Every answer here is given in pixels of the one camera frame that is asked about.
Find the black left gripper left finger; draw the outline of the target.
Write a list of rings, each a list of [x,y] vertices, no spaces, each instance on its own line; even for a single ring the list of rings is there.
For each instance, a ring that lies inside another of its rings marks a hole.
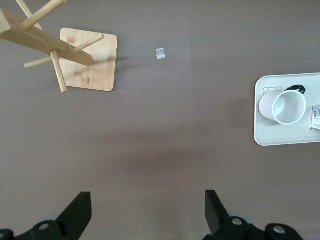
[[[37,223],[29,231],[15,236],[10,229],[1,229],[2,240],[78,240],[92,218],[90,192],[78,196],[55,220]]]

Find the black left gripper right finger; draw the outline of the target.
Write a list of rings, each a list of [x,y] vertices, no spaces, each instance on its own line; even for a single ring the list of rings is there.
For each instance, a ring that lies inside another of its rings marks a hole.
[[[301,240],[292,227],[270,223],[260,230],[240,216],[230,216],[215,190],[205,191],[205,218],[211,234],[205,240]]]

